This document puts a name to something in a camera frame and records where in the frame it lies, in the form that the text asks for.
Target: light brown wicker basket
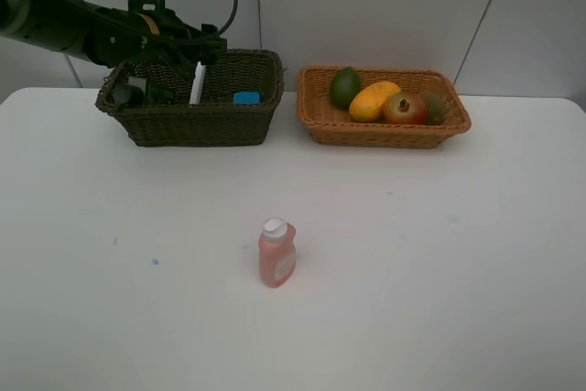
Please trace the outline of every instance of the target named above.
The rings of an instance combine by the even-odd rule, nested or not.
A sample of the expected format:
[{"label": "light brown wicker basket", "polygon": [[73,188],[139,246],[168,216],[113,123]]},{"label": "light brown wicker basket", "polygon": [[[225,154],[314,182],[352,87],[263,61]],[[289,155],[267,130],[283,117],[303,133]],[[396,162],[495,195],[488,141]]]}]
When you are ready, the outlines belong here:
[{"label": "light brown wicker basket", "polygon": [[366,87],[392,81],[409,92],[433,92],[446,104],[442,125],[388,125],[356,123],[347,111],[330,102],[330,83],[343,67],[308,67],[298,78],[297,115],[311,137],[320,144],[362,147],[433,148],[446,139],[467,132],[470,116],[450,80],[435,71],[357,69]]}]

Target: avocado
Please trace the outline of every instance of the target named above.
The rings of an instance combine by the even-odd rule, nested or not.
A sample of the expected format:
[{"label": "avocado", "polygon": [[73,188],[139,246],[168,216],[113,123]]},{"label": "avocado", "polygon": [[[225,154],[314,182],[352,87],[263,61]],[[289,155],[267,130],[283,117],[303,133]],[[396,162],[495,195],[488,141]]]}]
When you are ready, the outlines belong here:
[{"label": "avocado", "polygon": [[342,109],[347,109],[360,90],[361,85],[358,72],[352,68],[344,68],[336,73],[336,76],[331,81],[331,102]]},{"label": "avocado", "polygon": [[435,93],[422,92],[420,95],[428,108],[428,119],[425,124],[442,125],[446,120],[446,104]]}]

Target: bottle label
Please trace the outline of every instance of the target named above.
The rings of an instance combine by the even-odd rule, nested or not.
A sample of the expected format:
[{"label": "bottle label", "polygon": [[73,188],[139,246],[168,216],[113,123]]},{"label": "bottle label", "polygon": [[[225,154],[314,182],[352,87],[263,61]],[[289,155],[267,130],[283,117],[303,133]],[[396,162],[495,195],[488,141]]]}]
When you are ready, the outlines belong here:
[{"label": "bottle label", "polygon": [[295,265],[296,255],[294,252],[287,255],[277,263],[275,267],[275,281],[278,283],[283,277],[286,277],[290,270]]}]

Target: dish soap bottle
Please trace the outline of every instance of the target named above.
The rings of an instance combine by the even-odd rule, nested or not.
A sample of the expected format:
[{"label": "dish soap bottle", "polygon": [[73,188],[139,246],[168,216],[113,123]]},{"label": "dish soap bottle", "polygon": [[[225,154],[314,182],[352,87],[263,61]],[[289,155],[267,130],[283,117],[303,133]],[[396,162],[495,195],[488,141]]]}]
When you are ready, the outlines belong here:
[{"label": "dish soap bottle", "polygon": [[293,273],[297,254],[293,238],[295,227],[282,219],[265,222],[258,239],[260,279],[270,288],[278,288]]}]

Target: basket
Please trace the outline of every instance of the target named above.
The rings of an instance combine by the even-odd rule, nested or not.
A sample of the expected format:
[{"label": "basket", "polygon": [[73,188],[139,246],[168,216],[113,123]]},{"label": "basket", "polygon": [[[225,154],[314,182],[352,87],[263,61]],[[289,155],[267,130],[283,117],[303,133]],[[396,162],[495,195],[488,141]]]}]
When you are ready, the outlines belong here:
[{"label": "basket", "polygon": [[[283,67],[268,50],[233,49],[209,66],[199,104],[189,104],[195,65],[182,68],[187,82],[162,63],[123,63],[98,94],[96,107],[115,118],[141,147],[222,147],[262,144],[283,93]],[[173,91],[175,103],[113,111],[113,87],[129,76],[148,78]],[[260,92],[261,103],[234,105],[235,92]]]},{"label": "basket", "polygon": [[470,130],[470,116],[450,80],[435,71],[359,69],[363,88],[392,81],[409,92],[433,92],[446,105],[442,125],[388,125],[356,123],[347,111],[330,102],[330,84],[342,67],[309,67],[298,78],[297,115],[320,144],[361,147],[433,148]]}]

